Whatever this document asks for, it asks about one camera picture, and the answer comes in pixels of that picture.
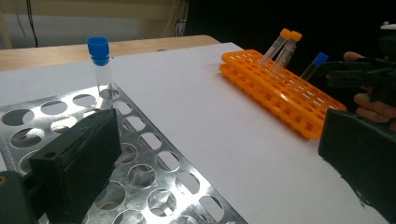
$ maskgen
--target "blue cap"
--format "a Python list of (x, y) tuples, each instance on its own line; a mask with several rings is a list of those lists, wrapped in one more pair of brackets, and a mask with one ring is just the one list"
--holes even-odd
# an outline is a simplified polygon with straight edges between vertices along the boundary
[(320, 52), (317, 57), (314, 60), (314, 65), (316, 67), (321, 66), (323, 63), (325, 63), (327, 60), (329, 59), (329, 56), (327, 56), (326, 54)]
[(108, 40), (101, 36), (93, 36), (87, 39), (87, 44), (93, 62), (98, 66), (105, 66), (110, 58)]

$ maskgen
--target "circular hole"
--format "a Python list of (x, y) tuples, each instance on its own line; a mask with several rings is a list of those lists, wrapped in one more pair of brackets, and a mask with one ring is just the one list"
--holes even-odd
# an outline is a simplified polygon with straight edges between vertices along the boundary
[(297, 123), (302, 123), (302, 122), (303, 122), (303, 118), (297, 117), (297, 118), (295, 119), (295, 121), (296, 121)]
[(281, 108), (282, 104), (279, 101), (276, 101), (276, 102), (273, 103), (273, 106), (276, 107), (276, 108)]
[(210, 215), (201, 214), (202, 217), (213, 217), (216, 222), (219, 222), (224, 216), (224, 210), (222, 204), (215, 197), (204, 196), (199, 200), (201, 206)]
[(309, 85), (307, 82), (301, 82), (300, 83), (302, 86), (304, 86), (305, 89), (309, 89)]
[(124, 128), (130, 132), (140, 132), (146, 127), (146, 123), (139, 117), (130, 116), (122, 121)]
[(322, 104), (321, 104), (320, 102), (316, 101), (316, 100), (314, 100), (313, 102), (314, 102), (316, 105), (318, 105), (318, 106), (322, 106)]
[(312, 124), (307, 122), (305, 124), (305, 129), (308, 130), (309, 132), (312, 132), (312, 131), (314, 131), (314, 126), (312, 126)]
[(291, 97), (291, 100), (294, 102), (294, 103), (296, 103), (296, 104), (301, 104), (301, 101), (299, 101), (299, 100), (297, 100), (296, 98), (294, 98), (294, 97)]
[(307, 105), (304, 105), (304, 108), (305, 108), (308, 112), (313, 112), (312, 108), (309, 107), (309, 106), (307, 106)]
[(11, 145), (14, 147), (32, 147), (44, 139), (44, 132), (40, 129), (29, 128), (14, 133), (11, 137)]
[(62, 101), (51, 101), (41, 106), (41, 112), (47, 115), (62, 114), (67, 109), (67, 104)]
[(125, 199), (125, 188), (118, 182), (110, 181), (107, 187), (99, 194), (94, 204), (102, 210), (111, 210), (118, 207)]
[(318, 105), (312, 103), (312, 102), (308, 102), (309, 106), (313, 109), (318, 109)]
[(36, 151), (30, 152), (21, 159), (19, 166), (21, 172), (23, 172), (24, 174), (27, 174), (32, 170), (32, 168), (30, 167), (29, 158), (32, 157), (35, 153)]
[(192, 217), (178, 217), (172, 224), (198, 224)]
[(298, 89), (300, 92), (306, 91), (304, 85), (300, 85), (301, 83), (298, 82), (298, 85), (295, 87), (295, 89)]
[(291, 110), (290, 109), (285, 109), (284, 111), (283, 111), (283, 113), (285, 113), (286, 115), (291, 115)]
[(9, 111), (2, 117), (4, 124), (9, 126), (19, 126), (31, 121), (35, 114), (28, 109), (17, 109)]
[(325, 117), (323, 117), (321, 114), (316, 114), (316, 116), (318, 117), (318, 119), (325, 120)]
[(122, 115), (126, 115), (132, 112), (131, 106), (123, 101), (117, 101), (116, 103), (114, 103), (114, 107), (116, 107)]
[(127, 143), (121, 144), (121, 155), (117, 159), (118, 163), (121, 164), (129, 163), (131, 161), (134, 161), (136, 157), (137, 157), (137, 150), (133, 145)]
[(154, 183), (155, 172), (147, 165), (136, 165), (129, 171), (128, 179), (139, 189), (147, 188)]
[(119, 214), (113, 224), (146, 224), (143, 215), (135, 210), (127, 210)]
[(311, 99), (311, 96), (309, 94), (306, 94), (305, 92), (303, 92), (302, 96), (304, 97), (303, 99), (305, 99), (305, 100), (310, 100)]
[(175, 153), (162, 151), (155, 157), (155, 163), (165, 171), (174, 171), (180, 165), (180, 160)]
[(287, 91), (282, 91), (282, 98), (289, 98), (290, 94)]
[(79, 106), (84, 106), (84, 107), (89, 107), (91, 105), (93, 105), (96, 101), (96, 98), (89, 95), (89, 94), (81, 94), (81, 95), (77, 95), (73, 98), (73, 103), (75, 105), (79, 105)]
[(320, 91), (317, 90), (316, 88), (311, 88), (311, 89), (309, 89), (309, 90), (312, 91), (312, 92), (314, 93), (314, 95), (320, 94)]
[(176, 198), (167, 189), (156, 189), (148, 196), (149, 210), (157, 217), (169, 217), (176, 208)]
[(207, 222), (207, 223), (209, 222), (209, 219), (206, 216), (204, 216), (202, 214), (200, 214), (199, 216), (204, 220), (204, 222)]
[(92, 115), (92, 114), (94, 114), (94, 113), (96, 113), (96, 112), (98, 112), (98, 111), (101, 111), (101, 109), (92, 109), (92, 110), (89, 110), (89, 111), (85, 112), (84, 115), (83, 115), (82, 117), (83, 117), (83, 118), (87, 118), (89, 115)]
[(139, 136), (138, 142), (140, 146), (148, 149), (158, 149), (163, 144), (161, 138), (155, 133), (143, 133)]
[(271, 84), (275, 89), (279, 90), (280, 88), (276, 84)]
[(265, 99), (267, 100), (267, 101), (272, 101), (272, 95), (271, 94), (269, 94), (268, 92), (266, 92), (265, 93)]
[(278, 82), (277, 84), (278, 84), (279, 86), (283, 87), (283, 88), (286, 87), (286, 85), (285, 85), (283, 82)]
[(315, 96), (315, 94), (312, 93), (311, 91), (306, 91), (306, 92), (308, 92), (308, 94), (310, 94), (311, 96)]
[(51, 123), (50, 129), (55, 133), (64, 133), (78, 122), (76, 118), (65, 117)]
[(99, 96), (105, 100), (115, 100), (120, 97), (120, 94), (111, 89), (104, 89), (99, 92)]
[(320, 114), (326, 117), (326, 110), (319, 110)]
[(200, 183), (198, 178), (189, 172), (180, 173), (175, 179), (175, 184), (178, 189), (183, 194), (195, 194), (200, 188)]

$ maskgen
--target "clear plastic tube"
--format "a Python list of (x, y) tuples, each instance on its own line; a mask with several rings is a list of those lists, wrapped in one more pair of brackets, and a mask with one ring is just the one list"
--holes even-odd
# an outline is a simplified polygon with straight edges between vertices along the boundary
[(292, 31), (290, 33), (290, 40), (286, 42), (285, 46), (276, 57), (274, 66), (271, 70), (273, 74), (281, 72), (281, 69), (286, 68), (291, 59), (291, 56), (297, 48), (296, 43), (300, 41), (301, 37), (302, 35), (298, 32)]
[(267, 66), (268, 62), (274, 58), (274, 56), (279, 52), (283, 45), (290, 39), (290, 30), (284, 28), (279, 37), (273, 43), (273, 45), (265, 52), (264, 56), (259, 61), (259, 65)]
[(99, 96), (111, 101), (115, 98), (111, 63), (109, 60), (108, 40), (105, 37), (94, 36), (87, 39), (91, 54)]

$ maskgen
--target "black device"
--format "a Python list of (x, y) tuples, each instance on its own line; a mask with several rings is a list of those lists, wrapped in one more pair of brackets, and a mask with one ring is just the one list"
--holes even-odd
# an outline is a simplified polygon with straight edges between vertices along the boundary
[[(370, 86), (371, 101), (396, 106), (396, 31), (380, 38), (384, 58), (328, 62), (319, 69), (335, 88)], [(328, 109), (318, 154), (390, 224), (396, 223), (396, 132), (354, 113)]]
[(0, 223), (81, 223), (121, 154), (116, 109), (82, 119), (30, 159), (31, 172), (0, 172)]
[(372, 102), (396, 106), (396, 30), (387, 30), (387, 33), (379, 39), (379, 47), (385, 57), (326, 62), (314, 76), (328, 76), (328, 86), (332, 88), (371, 87)]

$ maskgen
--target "metal test tube rack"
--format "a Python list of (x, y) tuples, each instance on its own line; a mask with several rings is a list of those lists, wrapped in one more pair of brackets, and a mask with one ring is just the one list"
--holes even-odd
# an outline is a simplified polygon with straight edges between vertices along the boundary
[[(117, 84), (115, 91), (122, 154), (106, 190), (83, 223), (245, 224)], [(47, 111), (55, 105), (62, 110)], [(91, 87), (0, 107), (0, 151), (7, 169), (27, 174), (30, 156), (79, 120), (108, 106), (97, 87)], [(46, 216), (39, 223), (47, 224)]]

